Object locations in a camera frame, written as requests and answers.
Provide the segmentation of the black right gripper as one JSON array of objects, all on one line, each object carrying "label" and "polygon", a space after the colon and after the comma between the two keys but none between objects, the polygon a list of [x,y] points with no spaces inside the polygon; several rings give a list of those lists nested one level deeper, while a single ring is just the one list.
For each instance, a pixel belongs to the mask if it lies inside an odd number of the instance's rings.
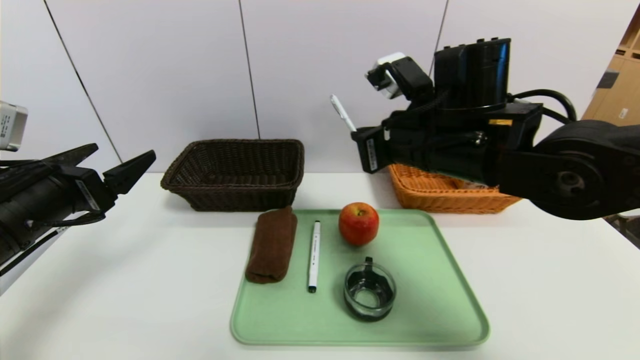
[{"label": "black right gripper", "polygon": [[362,170],[375,174],[394,164],[423,166],[435,119],[436,111],[393,111],[379,125],[350,132]]}]

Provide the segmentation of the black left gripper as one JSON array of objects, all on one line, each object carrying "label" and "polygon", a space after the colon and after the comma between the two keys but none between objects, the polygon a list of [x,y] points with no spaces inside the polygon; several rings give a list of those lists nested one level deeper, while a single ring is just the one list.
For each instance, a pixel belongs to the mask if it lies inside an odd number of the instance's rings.
[{"label": "black left gripper", "polygon": [[51,228],[96,223],[118,195],[125,195],[156,161],[149,150],[103,175],[76,167],[99,149],[89,143],[42,159],[43,164],[9,169],[1,175],[1,232],[35,239]]}]

